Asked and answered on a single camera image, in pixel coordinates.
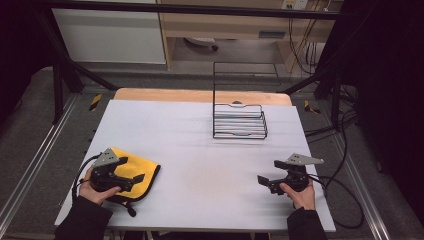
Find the person's right hand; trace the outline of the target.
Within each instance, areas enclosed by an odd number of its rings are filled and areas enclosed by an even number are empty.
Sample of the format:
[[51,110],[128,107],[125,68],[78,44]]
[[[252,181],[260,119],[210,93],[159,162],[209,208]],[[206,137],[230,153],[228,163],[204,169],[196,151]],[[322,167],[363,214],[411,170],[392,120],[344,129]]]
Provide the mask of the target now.
[[312,181],[309,181],[306,188],[301,192],[295,191],[294,189],[292,189],[286,183],[281,183],[279,185],[279,187],[293,201],[294,207],[296,209],[300,209],[300,208],[304,208],[305,210],[315,210],[316,209],[315,191],[314,191]]

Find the black metal frame crossbar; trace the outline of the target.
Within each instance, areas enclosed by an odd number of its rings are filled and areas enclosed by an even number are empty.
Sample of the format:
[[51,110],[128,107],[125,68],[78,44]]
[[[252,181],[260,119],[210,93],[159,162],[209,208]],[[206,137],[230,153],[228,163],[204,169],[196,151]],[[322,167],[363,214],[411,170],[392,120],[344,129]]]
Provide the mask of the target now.
[[148,4],[122,3],[101,1],[77,0],[35,0],[40,6],[55,9],[96,10],[96,11],[123,11],[146,13],[197,14],[222,16],[251,16],[291,19],[318,19],[336,20],[342,16],[338,12],[318,12],[306,10],[275,10],[243,7],[175,5],[175,4]]

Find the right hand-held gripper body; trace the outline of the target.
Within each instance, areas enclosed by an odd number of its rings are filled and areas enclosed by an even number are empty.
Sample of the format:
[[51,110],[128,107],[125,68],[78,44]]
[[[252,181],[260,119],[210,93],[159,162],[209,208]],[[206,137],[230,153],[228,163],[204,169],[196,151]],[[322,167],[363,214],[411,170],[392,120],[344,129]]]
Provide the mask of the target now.
[[287,171],[287,176],[283,179],[270,180],[271,186],[269,187],[269,190],[272,194],[284,194],[284,191],[279,187],[281,183],[286,183],[297,192],[303,191],[309,183],[306,166],[323,164],[324,160],[293,153],[283,162],[286,162],[289,165],[288,169],[283,169]]

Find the wooden desk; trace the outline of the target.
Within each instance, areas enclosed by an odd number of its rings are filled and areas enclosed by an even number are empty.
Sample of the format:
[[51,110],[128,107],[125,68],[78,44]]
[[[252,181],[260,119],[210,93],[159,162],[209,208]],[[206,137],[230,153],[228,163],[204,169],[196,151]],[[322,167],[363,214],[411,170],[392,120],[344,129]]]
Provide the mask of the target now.
[[[283,0],[156,0],[159,4],[205,5],[282,9]],[[305,10],[338,11],[337,0],[308,0]],[[298,72],[304,48],[309,43],[325,43],[333,20],[277,19],[269,17],[171,14],[159,15],[166,60],[171,60],[171,42],[177,38],[265,39],[277,43],[286,70]]]

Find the office chair base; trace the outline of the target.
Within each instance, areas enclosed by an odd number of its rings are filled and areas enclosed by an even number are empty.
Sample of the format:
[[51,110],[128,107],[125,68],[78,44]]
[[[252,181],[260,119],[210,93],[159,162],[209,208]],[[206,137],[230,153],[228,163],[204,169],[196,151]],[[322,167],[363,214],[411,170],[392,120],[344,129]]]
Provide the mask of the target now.
[[216,41],[213,38],[186,38],[186,41],[198,45],[209,47],[212,51],[217,51],[219,47],[216,44]]

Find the person's left hand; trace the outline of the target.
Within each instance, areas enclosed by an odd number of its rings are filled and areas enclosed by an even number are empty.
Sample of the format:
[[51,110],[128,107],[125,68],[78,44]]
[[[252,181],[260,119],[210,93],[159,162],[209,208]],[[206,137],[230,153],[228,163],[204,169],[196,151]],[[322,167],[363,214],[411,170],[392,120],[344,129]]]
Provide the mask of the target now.
[[97,205],[101,205],[106,199],[117,194],[121,188],[119,186],[115,186],[106,191],[97,192],[90,184],[92,170],[93,168],[90,167],[86,171],[83,183],[80,185],[79,195]]

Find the black metal frame stand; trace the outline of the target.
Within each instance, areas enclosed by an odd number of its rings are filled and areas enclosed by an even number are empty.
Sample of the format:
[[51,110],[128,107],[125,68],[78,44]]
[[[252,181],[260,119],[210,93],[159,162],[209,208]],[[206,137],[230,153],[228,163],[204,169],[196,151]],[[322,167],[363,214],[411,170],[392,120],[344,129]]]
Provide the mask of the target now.
[[47,38],[48,52],[53,60],[52,67],[55,100],[54,124],[58,123],[64,116],[65,105],[63,84],[66,84],[72,93],[81,93],[84,89],[79,74],[88,77],[108,90],[119,89],[118,86],[115,86],[95,75],[93,72],[71,59],[50,9],[33,9],[33,14]]
[[317,70],[313,75],[301,82],[282,90],[283,94],[291,95],[298,90],[318,81],[318,86],[315,88],[314,96],[316,100],[324,100],[331,96],[331,111],[330,122],[336,129],[340,129],[339,124],[339,107],[341,94],[341,71],[329,67],[323,67]]

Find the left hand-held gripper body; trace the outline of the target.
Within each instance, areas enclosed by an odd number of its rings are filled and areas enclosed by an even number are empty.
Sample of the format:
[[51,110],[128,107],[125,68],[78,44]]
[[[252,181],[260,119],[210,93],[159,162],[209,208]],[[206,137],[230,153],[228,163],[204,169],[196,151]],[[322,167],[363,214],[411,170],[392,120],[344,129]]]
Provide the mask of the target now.
[[118,166],[117,154],[111,149],[106,149],[92,164],[91,186],[97,192],[106,191],[112,187],[119,186],[121,191],[129,192],[133,187],[132,179],[121,177],[115,173]]

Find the yellow black tape strip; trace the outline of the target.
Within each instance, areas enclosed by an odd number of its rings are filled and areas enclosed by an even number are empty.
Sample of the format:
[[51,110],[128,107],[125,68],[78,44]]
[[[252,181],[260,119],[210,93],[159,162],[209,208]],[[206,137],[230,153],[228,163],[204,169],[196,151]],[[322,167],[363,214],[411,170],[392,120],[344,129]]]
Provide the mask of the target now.
[[89,107],[89,111],[95,111],[95,109],[96,109],[98,103],[100,102],[101,98],[102,98],[102,94],[97,94],[93,98],[93,100],[92,100],[92,102],[90,104],[90,107]]
[[312,112],[314,114],[321,114],[321,110],[312,108],[308,100],[304,100],[304,110],[306,112]]

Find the black curtain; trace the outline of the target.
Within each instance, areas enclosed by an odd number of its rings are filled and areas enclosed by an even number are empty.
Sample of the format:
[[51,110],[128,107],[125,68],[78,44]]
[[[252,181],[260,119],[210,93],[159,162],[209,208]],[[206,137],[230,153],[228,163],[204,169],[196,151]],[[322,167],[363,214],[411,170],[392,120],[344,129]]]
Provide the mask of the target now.
[[351,35],[342,82],[358,90],[358,110],[375,156],[424,225],[424,0],[344,0],[356,13],[327,44]]
[[49,65],[28,5],[28,0],[0,0],[0,125],[14,110],[31,77]]

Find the wall power socket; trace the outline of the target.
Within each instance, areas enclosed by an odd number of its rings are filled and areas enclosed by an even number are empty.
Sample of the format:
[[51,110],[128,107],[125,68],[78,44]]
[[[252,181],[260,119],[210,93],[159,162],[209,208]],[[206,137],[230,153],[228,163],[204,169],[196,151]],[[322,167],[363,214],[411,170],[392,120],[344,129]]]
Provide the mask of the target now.
[[282,9],[288,10],[305,10],[308,0],[283,0]]

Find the yellow cloth with black edge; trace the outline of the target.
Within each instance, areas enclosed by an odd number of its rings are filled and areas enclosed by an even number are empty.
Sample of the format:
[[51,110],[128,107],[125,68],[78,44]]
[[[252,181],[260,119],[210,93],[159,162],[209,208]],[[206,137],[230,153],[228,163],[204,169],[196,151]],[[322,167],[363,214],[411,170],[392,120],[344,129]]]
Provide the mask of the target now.
[[114,196],[108,198],[108,201],[122,205],[127,209],[131,217],[137,215],[136,210],[132,204],[142,200],[146,197],[153,186],[156,176],[158,175],[161,166],[149,159],[134,155],[124,150],[112,147],[111,148],[118,157],[128,157],[128,162],[118,166],[115,173],[121,177],[133,177],[145,174],[143,182],[134,184],[132,189],[127,191],[120,191]]

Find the aluminium floor rail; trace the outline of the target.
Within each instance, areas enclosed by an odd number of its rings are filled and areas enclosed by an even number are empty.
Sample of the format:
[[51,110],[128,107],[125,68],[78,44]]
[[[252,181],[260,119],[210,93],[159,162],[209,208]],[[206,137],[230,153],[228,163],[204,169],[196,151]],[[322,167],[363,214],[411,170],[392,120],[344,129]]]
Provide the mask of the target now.
[[59,118],[58,122],[53,124],[46,137],[43,139],[40,147],[33,156],[30,164],[20,178],[17,186],[14,188],[9,199],[5,203],[4,207],[0,211],[0,238],[5,234],[7,228],[9,227],[12,219],[14,218],[17,210],[23,202],[26,194],[28,193],[31,185],[34,182],[38,172],[44,164],[44,161],[48,157],[52,147],[54,146],[58,136],[62,132],[63,127],[67,123],[69,116],[71,115],[75,102],[79,98],[78,94],[72,94],[65,106],[64,113]]
[[341,135],[336,134],[332,137],[338,154],[342,159],[342,167],[348,176],[362,208],[367,224],[374,236],[375,240],[391,240],[387,227],[368,191],[358,168],[355,166],[353,158],[350,156],[345,140]]

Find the white cabinet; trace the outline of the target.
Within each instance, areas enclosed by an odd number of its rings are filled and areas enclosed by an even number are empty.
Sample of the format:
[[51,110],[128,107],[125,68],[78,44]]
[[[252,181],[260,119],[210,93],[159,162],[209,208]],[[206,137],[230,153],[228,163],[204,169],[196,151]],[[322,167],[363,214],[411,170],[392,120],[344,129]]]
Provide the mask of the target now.
[[157,13],[53,9],[74,61],[166,62]]

